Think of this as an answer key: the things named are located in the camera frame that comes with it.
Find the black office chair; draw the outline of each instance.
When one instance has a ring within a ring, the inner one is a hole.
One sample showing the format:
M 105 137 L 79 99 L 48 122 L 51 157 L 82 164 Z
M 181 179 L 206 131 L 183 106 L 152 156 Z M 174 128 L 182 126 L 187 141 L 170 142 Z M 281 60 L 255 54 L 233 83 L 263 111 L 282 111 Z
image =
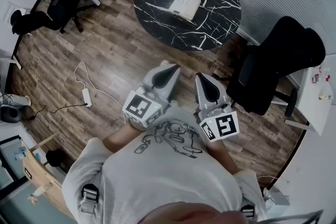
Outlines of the black office chair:
M 42 26 L 52 30 L 60 29 L 64 33 L 64 27 L 72 18 L 79 32 L 83 32 L 77 18 L 77 13 L 88 8 L 96 7 L 95 4 L 77 7 L 80 0 L 51 0 L 48 7 L 48 15 L 44 12 L 33 12 L 22 15 L 19 10 L 11 16 L 10 24 L 12 25 L 13 34 L 24 35 L 34 31 Z
M 247 112 L 264 115 L 274 96 L 288 103 L 285 112 L 290 117 L 297 101 L 297 90 L 291 96 L 276 91 L 279 78 L 295 71 L 320 65 L 326 56 L 319 35 L 302 27 L 291 17 L 281 18 L 260 46 L 248 46 L 240 59 L 235 60 L 226 92 L 234 103 Z

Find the power adapter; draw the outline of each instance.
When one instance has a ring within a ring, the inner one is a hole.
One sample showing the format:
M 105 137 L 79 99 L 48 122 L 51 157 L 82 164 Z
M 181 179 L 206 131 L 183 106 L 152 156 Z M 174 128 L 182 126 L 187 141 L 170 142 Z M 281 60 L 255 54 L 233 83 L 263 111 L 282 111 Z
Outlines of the power adapter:
M 86 107 L 89 108 L 90 106 L 92 106 L 89 89 L 88 88 L 83 89 L 82 93 L 83 93 L 84 102 L 86 103 Z

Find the round table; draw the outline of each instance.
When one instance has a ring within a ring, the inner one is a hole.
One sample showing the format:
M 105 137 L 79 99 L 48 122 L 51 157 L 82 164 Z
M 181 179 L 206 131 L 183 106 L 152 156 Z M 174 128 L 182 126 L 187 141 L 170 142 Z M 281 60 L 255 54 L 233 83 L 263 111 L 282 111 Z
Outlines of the round table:
M 168 46 L 180 50 L 213 49 L 229 40 L 239 26 L 242 11 L 239 0 L 207 0 L 191 22 L 168 11 L 173 1 L 134 0 L 140 24 Z

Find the floor plank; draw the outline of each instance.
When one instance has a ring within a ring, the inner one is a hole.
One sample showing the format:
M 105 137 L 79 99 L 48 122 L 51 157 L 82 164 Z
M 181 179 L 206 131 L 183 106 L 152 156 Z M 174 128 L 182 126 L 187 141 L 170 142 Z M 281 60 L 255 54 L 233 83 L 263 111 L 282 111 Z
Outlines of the floor plank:
M 144 75 L 162 60 L 182 67 L 175 96 L 179 106 L 194 112 L 196 108 L 194 75 L 197 72 L 229 76 L 228 52 L 238 53 L 246 41 L 235 35 L 231 41 L 212 51 L 179 51 L 152 38 L 138 23 L 129 0 L 100 0 L 99 8 L 79 14 L 84 28 L 79 33 L 69 22 L 66 33 L 41 28 L 24 36 L 17 56 L 23 70 L 13 69 L 10 88 L 13 93 L 28 95 L 32 110 L 47 105 L 51 111 L 65 105 L 82 104 L 83 85 L 73 77 L 74 69 L 85 62 L 94 85 L 123 104 L 130 90 L 135 89 Z M 38 10 L 46 10 L 43 0 Z M 45 149 L 63 148 L 74 161 L 91 137 L 104 138 L 123 124 L 121 108 L 109 97 L 95 92 L 86 79 L 83 66 L 79 80 L 90 89 L 91 108 L 67 108 L 56 114 L 40 112 L 33 121 L 24 121 L 39 142 L 59 132 L 61 135 Z M 290 93 L 292 85 L 281 80 L 278 90 Z M 247 113 L 237 105 L 240 134 L 225 141 L 240 168 L 250 168 L 258 176 L 276 176 L 296 145 L 301 131 L 284 124 L 285 109 L 272 105 L 265 116 Z M 304 122 L 295 112 L 295 120 Z M 260 178 L 262 185 L 272 178 Z

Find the cable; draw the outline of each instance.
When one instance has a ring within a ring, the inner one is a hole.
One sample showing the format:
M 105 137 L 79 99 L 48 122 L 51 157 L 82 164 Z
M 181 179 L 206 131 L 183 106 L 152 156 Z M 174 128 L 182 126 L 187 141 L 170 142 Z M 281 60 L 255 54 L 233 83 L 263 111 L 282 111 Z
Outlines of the cable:
M 257 178 L 260 178 L 260 177 L 271 177 L 271 178 L 274 178 L 274 179 L 282 179 L 282 178 L 279 178 L 279 177 L 273 177 L 273 176 L 257 176 Z
M 273 177 L 273 176 L 257 176 L 257 178 L 259 177 L 271 177 L 271 178 L 274 178 L 274 179 L 279 179 L 278 177 Z
M 95 87 L 95 85 L 93 85 L 92 81 L 91 81 L 90 78 L 89 78 L 89 72 L 88 72 L 88 69 L 86 68 L 86 65 L 85 65 L 84 62 L 80 62 L 80 63 L 77 65 L 77 67 L 75 68 L 75 70 L 74 70 L 74 72 L 73 72 L 73 75 L 74 75 L 74 77 L 75 77 L 75 80 L 76 80 L 77 82 L 79 82 L 79 83 L 82 83 L 82 84 L 84 85 L 84 89 L 86 89 L 86 84 L 85 84 L 85 82 L 78 80 L 77 77 L 76 77 L 76 71 L 77 71 L 77 69 L 79 68 L 80 65 L 84 65 L 84 68 L 85 68 L 85 71 L 86 71 L 86 75 L 87 75 L 88 81 L 91 83 L 92 87 L 93 87 L 96 91 L 101 92 L 101 93 L 107 95 L 109 98 L 111 98 L 114 102 L 116 102 L 119 106 L 122 107 L 122 104 L 120 104 L 120 103 L 119 103 L 116 99 L 114 99 L 111 95 L 109 95 L 108 93 L 105 93 L 105 92 L 103 92 L 103 91 L 101 91 L 101 90 L 98 90 L 98 89 Z M 124 113 L 123 113 L 123 117 L 124 117 L 124 124 L 126 124 L 126 119 L 125 119 L 125 114 L 124 114 Z
M 45 105 L 41 110 L 37 111 L 36 114 L 34 116 L 31 116 L 28 120 L 29 121 L 32 121 L 36 118 L 37 114 L 42 112 L 45 108 L 47 108 L 48 112 L 50 112 L 51 114 L 55 114 L 57 111 L 59 111 L 60 109 L 65 109 L 65 108 L 72 108 L 73 106 L 83 106 L 83 105 L 87 105 L 87 103 L 85 104 L 75 104 L 75 105 L 66 105 L 66 106 L 62 106 L 61 108 L 58 108 L 56 111 L 50 111 L 48 108 L 47 108 L 47 105 Z
M 8 94 L 8 93 L 4 93 L 2 96 L 4 96 L 4 95 L 9 95 L 9 96 L 7 97 L 7 99 L 2 100 L 3 103 L 4 103 L 5 101 L 7 101 L 9 98 L 12 99 L 12 94 L 11 94 L 11 93 L 10 93 L 10 94 Z

